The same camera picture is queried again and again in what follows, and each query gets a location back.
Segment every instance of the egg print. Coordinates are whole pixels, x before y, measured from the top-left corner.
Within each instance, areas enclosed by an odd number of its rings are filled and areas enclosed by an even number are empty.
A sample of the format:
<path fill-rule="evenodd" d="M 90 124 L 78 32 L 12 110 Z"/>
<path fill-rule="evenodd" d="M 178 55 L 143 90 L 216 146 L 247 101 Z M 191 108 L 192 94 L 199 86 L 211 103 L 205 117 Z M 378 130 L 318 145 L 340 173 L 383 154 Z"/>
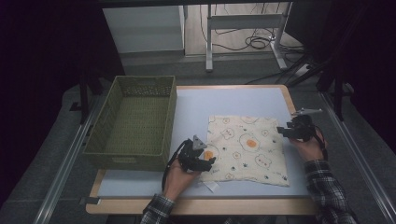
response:
<path fill-rule="evenodd" d="M 259 118 L 253 118 L 253 117 L 241 117 L 241 120 L 244 121 L 247 124 L 252 124 L 256 122 Z"/>
<path fill-rule="evenodd" d="M 228 173 L 228 174 L 225 176 L 225 178 L 226 178 L 226 179 L 233 179 L 233 178 L 234 178 L 234 175 Z"/>
<path fill-rule="evenodd" d="M 230 138 L 233 138 L 233 137 L 234 137 L 233 129 L 228 128 L 228 129 L 222 131 L 222 132 L 221 132 L 221 135 L 223 135 L 223 137 L 224 137 L 225 140 L 228 140 L 228 139 L 230 139 Z"/>
<path fill-rule="evenodd" d="M 239 152 L 234 152 L 233 153 L 233 158 L 234 159 L 238 160 L 238 159 L 241 159 L 241 157 L 242 157 L 241 153 L 239 153 Z"/>
<path fill-rule="evenodd" d="M 257 152 L 260 147 L 259 140 L 250 134 L 242 134 L 239 138 L 239 143 L 241 144 L 242 148 L 249 152 Z"/>
<path fill-rule="evenodd" d="M 269 132 L 268 130 L 262 130 L 262 136 L 266 137 L 268 136 Z"/>
<path fill-rule="evenodd" d="M 229 118 L 224 118 L 224 119 L 223 119 L 223 123 L 224 123 L 224 124 L 230 123 L 230 119 L 229 119 Z"/>
<path fill-rule="evenodd" d="M 255 161 L 260 167 L 264 167 L 264 168 L 269 168 L 272 163 L 272 161 L 270 159 L 266 158 L 262 154 L 258 155 L 256 157 Z"/>
<path fill-rule="evenodd" d="M 205 148 L 204 160 L 208 161 L 213 157 L 219 158 L 219 150 L 215 146 L 210 144 L 207 144 L 206 146 L 207 148 Z"/>

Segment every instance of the hand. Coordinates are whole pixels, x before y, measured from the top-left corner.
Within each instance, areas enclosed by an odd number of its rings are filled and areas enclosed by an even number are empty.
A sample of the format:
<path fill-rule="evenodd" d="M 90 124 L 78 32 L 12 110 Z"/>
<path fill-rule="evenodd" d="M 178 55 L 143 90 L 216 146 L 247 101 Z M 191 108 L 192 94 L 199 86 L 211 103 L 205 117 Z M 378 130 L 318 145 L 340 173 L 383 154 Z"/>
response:
<path fill-rule="evenodd" d="M 323 139 L 321 132 L 317 130 L 317 135 L 320 139 Z M 301 142 L 297 139 L 289 138 L 290 142 L 298 148 L 298 152 L 304 161 L 320 161 L 324 160 L 323 152 L 320 148 L 319 142 L 314 137 L 307 142 Z"/>
<path fill-rule="evenodd" d="M 180 193 L 182 193 L 201 172 L 184 172 L 178 162 L 178 159 L 172 163 L 168 176 L 166 177 L 163 196 L 175 201 Z"/>

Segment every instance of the person's arm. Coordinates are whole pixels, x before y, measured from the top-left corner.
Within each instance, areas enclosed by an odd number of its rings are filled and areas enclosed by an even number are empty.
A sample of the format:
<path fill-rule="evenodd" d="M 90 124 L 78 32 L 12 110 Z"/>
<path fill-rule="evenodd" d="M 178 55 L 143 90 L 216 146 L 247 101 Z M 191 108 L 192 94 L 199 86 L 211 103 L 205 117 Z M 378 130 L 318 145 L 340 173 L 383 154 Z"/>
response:
<path fill-rule="evenodd" d="M 319 207 L 320 223 L 358 223 L 347 203 L 344 189 L 332 175 L 326 161 L 307 161 L 305 164 L 307 188 Z"/>
<path fill-rule="evenodd" d="M 191 184 L 193 179 L 200 172 L 184 172 L 176 159 L 166 177 L 163 195 L 154 195 L 151 202 L 143 210 L 140 223 L 144 224 L 164 224 L 169 218 L 178 196 Z"/>
<path fill-rule="evenodd" d="M 323 139 L 321 132 L 317 132 L 317 135 Z M 317 220 L 320 223 L 358 223 L 347 203 L 344 189 L 332 175 L 329 163 L 324 160 L 318 141 L 315 138 L 308 142 L 296 139 L 290 141 L 297 146 L 305 161 L 307 189 L 319 207 Z"/>

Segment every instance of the dark background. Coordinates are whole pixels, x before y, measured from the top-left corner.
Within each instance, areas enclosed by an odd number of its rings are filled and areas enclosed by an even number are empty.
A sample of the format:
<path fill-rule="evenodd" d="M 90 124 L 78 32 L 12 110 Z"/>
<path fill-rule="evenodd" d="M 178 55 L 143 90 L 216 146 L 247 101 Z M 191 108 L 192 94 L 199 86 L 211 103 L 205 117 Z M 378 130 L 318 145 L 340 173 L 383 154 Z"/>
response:
<path fill-rule="evenodd" d="M 325 69 L 323 76 L 334 76 L 334 71 L 342 73 L 344 81 L 354 89 L 351 103 L 396 152 L 396 14 L 389 2 L 293 3 L 285 31 L 304 44 L 316 63 L 322 63 L 332 55 L 354 13 L 362 6 L 367 6 L 363 17 L 336 58 L 337 63 Z"/>
<path fill-rule="evenodd" d="M 101 8 L 23 0 L 2 1 L 0 10 L 3 203 L 56 120 L 63 93 L 82 74 L 124 72 Z"/>

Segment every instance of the white metal stand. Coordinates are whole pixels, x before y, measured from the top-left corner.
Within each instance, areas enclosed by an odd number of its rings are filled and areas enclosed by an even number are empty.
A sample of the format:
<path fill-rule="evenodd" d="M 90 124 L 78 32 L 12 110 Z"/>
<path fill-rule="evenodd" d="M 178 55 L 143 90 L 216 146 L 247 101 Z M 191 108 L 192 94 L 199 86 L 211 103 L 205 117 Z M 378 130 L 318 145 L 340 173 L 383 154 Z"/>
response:
<path fill-rule="evenodd" d="M 291 2 L 282 14 L 264 15 L 215 15 L 212 16 L 211 5 L 207 6 L 207 42 L 206 42 L 206 72 L 213 71 L 212 30 L 216 29 L 256 29 L 278 28 L 275 38 L 271 39 L 271 49 L 281 70 L 287 69 L 279 51 L 279 42 L 289 16 Z"/>

